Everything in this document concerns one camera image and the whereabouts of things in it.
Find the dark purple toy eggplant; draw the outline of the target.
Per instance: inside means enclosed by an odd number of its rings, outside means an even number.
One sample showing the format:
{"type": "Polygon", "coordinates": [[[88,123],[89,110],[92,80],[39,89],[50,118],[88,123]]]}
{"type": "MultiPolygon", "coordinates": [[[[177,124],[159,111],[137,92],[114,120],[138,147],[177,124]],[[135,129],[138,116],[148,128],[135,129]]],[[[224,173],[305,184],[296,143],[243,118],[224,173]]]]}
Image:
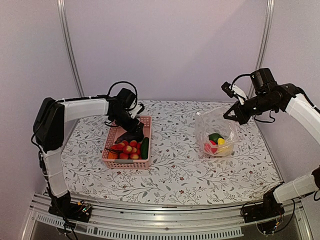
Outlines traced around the dark purple toy eggplant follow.
{"type": "Polygon", "coordinates": [[[135,140],[137,142],[141,142],[144,139],[144,134],[138,134],[138,135],[134,135],[131,134],[129,132],[125,132],[122,135],[120,135],[116,140],[115,140],[115,144],[118,144],[122,141],[127,141],[128,143],[135,140]]]}

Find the dark green toy cucumber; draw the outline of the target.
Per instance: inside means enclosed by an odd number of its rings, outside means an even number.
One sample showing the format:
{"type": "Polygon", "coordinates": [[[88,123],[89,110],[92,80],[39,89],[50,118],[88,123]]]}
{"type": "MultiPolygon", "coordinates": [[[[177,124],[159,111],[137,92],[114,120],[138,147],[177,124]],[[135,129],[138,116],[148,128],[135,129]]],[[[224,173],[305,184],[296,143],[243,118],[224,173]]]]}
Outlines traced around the dark green toy cucumber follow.
{"type": "Polygon", "coordinates": [[[142,142],[141,142],[141,146],[140,146],[140,153],[141,153],[141,158],[143,160],[147,160],[148,159],[148,155],[149,155],[149,141],[150,139],[148,137],[145,137],[142,142]]]}

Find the clear zip top bag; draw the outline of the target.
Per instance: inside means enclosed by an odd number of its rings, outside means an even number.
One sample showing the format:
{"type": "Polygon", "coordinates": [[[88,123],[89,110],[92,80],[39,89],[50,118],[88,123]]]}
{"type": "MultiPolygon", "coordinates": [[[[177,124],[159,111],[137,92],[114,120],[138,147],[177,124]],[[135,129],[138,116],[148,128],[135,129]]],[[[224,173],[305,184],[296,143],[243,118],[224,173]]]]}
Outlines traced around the clear zip top bag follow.
{"type": "Polygon", "coordinates": [[[212,157],[228,157],[239,142],[236,122],[224,118],[226,107],[195,113],[195,138],[200,150],[212,157]]]}

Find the yellow toy pepper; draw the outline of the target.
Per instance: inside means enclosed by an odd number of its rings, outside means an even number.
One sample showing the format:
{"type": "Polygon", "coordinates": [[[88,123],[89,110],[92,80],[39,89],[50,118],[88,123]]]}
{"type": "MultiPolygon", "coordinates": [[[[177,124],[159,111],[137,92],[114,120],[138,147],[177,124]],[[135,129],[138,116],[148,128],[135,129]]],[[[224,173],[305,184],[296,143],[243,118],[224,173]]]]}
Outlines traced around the yellow toy pepper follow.
{"type": "Polygon", "coordinates": [[[224,145],[225,142],[226,142],[226,141],[225,141],[222,137],[219,137],[219,138],[217,139],[217,144],[218,144],[218,145],[224,145]]]}

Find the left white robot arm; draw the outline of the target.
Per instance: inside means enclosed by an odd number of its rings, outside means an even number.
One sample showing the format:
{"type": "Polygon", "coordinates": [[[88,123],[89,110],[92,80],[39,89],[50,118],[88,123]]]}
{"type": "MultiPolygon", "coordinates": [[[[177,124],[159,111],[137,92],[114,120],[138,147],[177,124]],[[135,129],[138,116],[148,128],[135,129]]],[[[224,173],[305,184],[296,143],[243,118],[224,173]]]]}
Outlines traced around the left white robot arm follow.
{"type": "Polygon", "coordinates": [[[78,98],[43,100],[33,124],[32,144],[39,148],[44,177],[50,194],[58,198],[55,209],[63,216],[74,213],[74,205],[66,200],[69,191],[65,184],[61,163],[62,146],[65,140],[65,124],[81,118],[107,116],[126,133],[142,140],[143,123],[137,115],[144,110],[138,103],[138,92],[122,88],[116,96],[102,94],[78,98]]]}

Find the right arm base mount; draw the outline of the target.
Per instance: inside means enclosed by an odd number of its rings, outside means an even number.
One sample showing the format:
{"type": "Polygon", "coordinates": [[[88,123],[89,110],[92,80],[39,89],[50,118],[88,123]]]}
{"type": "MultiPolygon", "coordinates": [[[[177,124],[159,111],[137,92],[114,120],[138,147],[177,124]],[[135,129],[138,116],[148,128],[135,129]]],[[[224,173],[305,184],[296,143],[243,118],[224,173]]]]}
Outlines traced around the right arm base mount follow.
{"type": "Polygon", "coordinates": [[[241,207],[240,215],[245,223],[280,217],[285,213],[283,205],[277,203],[273,195],[275,189],[274,187],[263,195],[262,203],[247,202],[241,207]]]}

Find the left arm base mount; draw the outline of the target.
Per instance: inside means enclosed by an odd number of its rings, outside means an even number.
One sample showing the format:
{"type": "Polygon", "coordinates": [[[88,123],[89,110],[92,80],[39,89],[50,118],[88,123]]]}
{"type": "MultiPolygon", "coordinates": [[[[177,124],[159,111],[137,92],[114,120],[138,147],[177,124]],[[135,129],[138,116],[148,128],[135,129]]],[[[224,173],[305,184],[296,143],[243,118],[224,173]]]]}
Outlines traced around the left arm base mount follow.
{"type": "Polygon", "coordinates": [[[49,192],[51,204],[48,212],[52,215],[62,217],[67,220],[75,220],[88,223],[92,213],[92,205],[81,200],[77,203],[71,202],[71,194],[67,191],[61,197],[54,196],[49,192]]]}

